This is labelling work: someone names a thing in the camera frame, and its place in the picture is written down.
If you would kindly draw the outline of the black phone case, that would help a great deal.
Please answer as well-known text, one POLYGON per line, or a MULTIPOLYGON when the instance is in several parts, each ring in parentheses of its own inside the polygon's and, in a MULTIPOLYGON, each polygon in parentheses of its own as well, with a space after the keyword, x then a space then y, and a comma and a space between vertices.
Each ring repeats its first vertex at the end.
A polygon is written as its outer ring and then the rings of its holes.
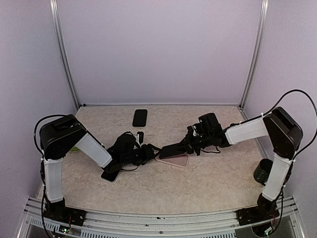
POLYGON ((133 127, 145 127, 147 122, 148 110, 136 109, 133 117, 133 127))

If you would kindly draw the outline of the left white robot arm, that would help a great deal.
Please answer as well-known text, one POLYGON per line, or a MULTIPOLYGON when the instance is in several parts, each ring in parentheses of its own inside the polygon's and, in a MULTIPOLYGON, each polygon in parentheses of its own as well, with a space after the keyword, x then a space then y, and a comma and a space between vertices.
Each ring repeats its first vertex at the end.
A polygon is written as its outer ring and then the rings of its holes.
POLYGON ((127 171, 127 165, 133 166, 129 169, 132 172, 161 152, 160 148, 143 143, 142 132, 137 135, 125 132, 106 148, 72 114, 41 118, 34 127, 33 139, 41 153, 44 197, 51 204, 50 213, 60 221, 69 216, 62 191, 62 163, 68 152, 79 150, 84 153, 103 170, 102 179, 109 182, 114 182, 121 172, 127 171))

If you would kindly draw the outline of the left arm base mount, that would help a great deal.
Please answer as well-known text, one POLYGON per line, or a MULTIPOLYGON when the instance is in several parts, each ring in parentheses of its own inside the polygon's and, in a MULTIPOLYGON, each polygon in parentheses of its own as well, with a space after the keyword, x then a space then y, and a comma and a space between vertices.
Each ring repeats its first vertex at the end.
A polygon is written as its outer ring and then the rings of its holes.
POLYGON ((44 217, 69 225, 83 226, 86 211, 65 206, 65 199, 59 202, 45 202, 44 217))

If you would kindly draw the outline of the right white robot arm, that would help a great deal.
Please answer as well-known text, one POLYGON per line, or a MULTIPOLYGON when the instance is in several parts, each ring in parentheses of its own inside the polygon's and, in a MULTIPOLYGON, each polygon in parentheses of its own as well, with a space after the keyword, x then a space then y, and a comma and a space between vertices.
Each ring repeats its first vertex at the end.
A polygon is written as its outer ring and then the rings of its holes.
MULTIPOLYGON (((275 100, 302 128, 302 150, 297 157, 286 192, 299 197, 309 181, 308 170, 316 162, 312 152, 317 147, 316 97, 293 92, 275 100)), ((198 122, 199 116, 215 113, 222 127, 243 120, 237 107, 232 106, 175 106, 167 115, 164 145, 179 142, 187 127, 198 122)), ((168 210, 175 213, 196 213, 239 209, 256 204, 263 186, 255 181, 253 172, 263 158, 273 159, 273 146, 268 137, 247 140, 222 148, 213 148, 199 156, 191 155, 184 171, 171 170, 171 200, 168 210)))

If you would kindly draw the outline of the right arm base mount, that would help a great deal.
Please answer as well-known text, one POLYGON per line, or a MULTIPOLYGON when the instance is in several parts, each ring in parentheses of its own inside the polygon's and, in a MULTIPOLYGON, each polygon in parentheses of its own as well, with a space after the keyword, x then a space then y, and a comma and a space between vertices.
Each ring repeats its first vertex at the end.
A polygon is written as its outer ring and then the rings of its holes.
POLYGON ((259 195, 257 205, 249 208, 242 208, 236 211, 236 216, 240 226, 257 223, 279 216, 276 205, 277 199, 269 201, 259 195))

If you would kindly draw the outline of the purple phone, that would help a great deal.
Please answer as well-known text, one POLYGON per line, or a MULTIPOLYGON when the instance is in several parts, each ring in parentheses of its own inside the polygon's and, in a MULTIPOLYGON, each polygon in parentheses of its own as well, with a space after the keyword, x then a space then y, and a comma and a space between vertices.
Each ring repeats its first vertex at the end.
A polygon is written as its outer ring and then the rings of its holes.
POLYGON ((165 158, 174 157, 178 155, 184 155, 184 154, 172 154, 170 149, 171 149, 171 145, 162 147, 161 153, 159 154, 159 158, 165 159, 165 158))

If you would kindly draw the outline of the pink phone case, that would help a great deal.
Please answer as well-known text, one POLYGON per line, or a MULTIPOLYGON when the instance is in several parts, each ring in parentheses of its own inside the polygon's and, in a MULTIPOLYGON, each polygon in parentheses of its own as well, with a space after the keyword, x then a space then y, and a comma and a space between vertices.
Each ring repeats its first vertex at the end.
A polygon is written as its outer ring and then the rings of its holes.
POLYGON ((163 164, 167 164, 170 166, 178 167, 178 168, 186 168, 188 165, 190 157, 186 154, 178 155, 174 157, 169 157, 165 159, 160 159, 159 157, 155 158, 155 161, 163 164))

